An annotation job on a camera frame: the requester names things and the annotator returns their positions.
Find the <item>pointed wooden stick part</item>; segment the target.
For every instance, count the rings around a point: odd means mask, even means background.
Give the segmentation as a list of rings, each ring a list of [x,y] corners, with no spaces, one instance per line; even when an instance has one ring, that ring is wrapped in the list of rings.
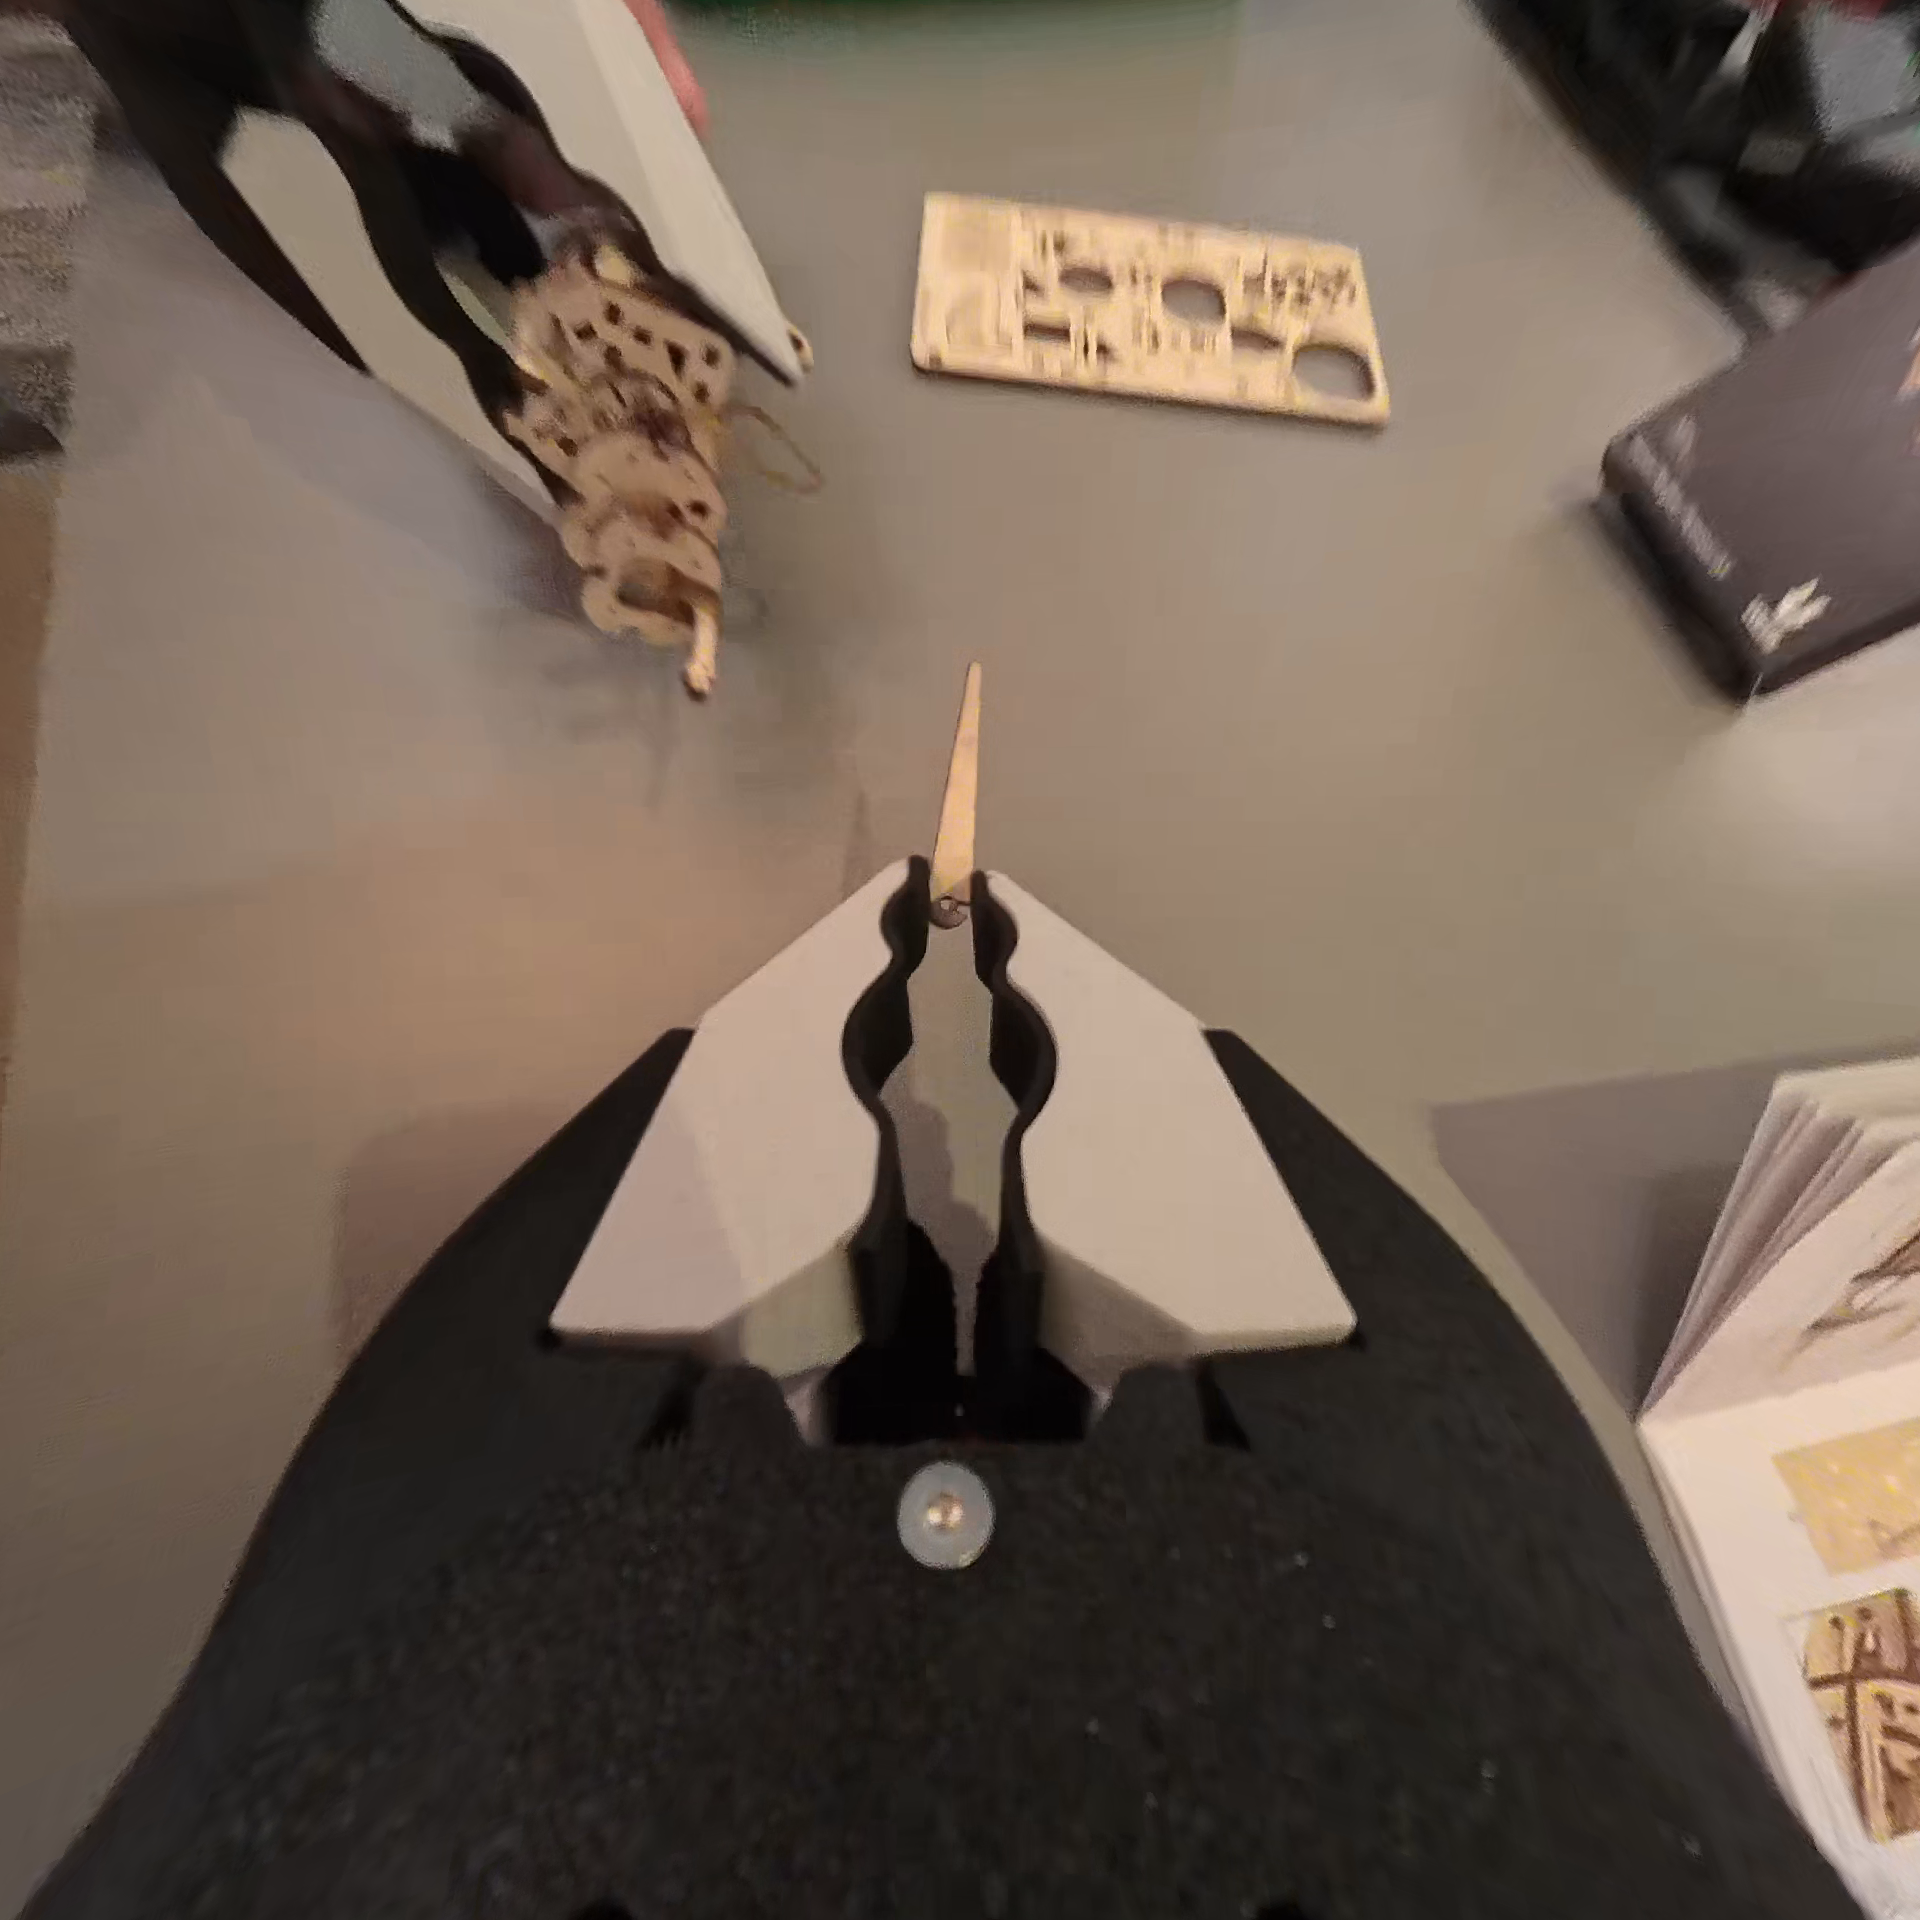
[[[978,793],[978,664],[969,664],[965,697],[952,726],[939,821],[928,856],[928,920],[959,928],[973,920],[977,878],[977,793]]]

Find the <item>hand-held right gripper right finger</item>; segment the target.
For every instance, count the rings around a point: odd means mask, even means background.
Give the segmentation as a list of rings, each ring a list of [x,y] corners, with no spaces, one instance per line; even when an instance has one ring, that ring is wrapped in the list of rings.
[[[1334,1347],[1356,1311],[1214,1034],[1001,874],[977,878],[1014,1346],[1112,1390],[1144,1363]]]

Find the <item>black model kit box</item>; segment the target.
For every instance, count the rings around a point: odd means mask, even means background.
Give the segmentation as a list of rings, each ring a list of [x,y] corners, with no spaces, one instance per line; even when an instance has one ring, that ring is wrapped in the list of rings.
[[[1916,633],[1916,244],[1625,426],[1598,519],[1733,702]]]

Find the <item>laser-cut wooden parts sheet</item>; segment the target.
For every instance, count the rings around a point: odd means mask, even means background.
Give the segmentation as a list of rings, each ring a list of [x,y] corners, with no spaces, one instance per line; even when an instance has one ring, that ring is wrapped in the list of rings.
[[[1360,253],[1245,228],[928,193],[909,359],[1008,390],[1392,421]]]

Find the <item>instruction booklet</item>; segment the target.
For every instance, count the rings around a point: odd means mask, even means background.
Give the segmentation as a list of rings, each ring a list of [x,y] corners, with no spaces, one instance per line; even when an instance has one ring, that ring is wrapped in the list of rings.
[[[1916,1060],[1771,1082],[1642,1447],[1780,1791],[1916,1918]]]

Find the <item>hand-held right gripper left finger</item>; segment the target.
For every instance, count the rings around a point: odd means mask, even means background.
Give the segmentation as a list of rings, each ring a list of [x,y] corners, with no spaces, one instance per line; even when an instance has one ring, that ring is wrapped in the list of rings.
[[[547,1316],[553,1342],[776,1381],[862,1347],[956,1375],[952,1279],[886,1100],[912,1049],[928,859],[886,867],[716,999]]]

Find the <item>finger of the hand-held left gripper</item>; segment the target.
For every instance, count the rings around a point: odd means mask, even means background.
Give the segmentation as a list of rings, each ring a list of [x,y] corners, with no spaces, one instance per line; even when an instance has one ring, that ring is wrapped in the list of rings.
[[[564,485],[512,434],[533,394],[512,308],[547,263],[533,217],[464,144],[405,131],[320,58],[264,58],[264,100],[222,136],[240,203],[361,374],[555,522]]]
[[[631,5],[393,5],[426,46],[409,113],[512,210],[638,244],[767,378],[811,359]]]

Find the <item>wooden biplane model assembly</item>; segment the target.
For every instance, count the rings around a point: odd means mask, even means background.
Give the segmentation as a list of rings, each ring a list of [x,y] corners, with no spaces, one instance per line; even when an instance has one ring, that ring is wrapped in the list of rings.
[[[743,467],[789,493],[820,493],[823,470],[736,402],[733,344],[613,241],[574,241],[517,281],[511,322],[521,395],[500,425],[555,493],[589,624],[679,656],[685,696],[705,702],[725,624],[728,453],[767,443]]]

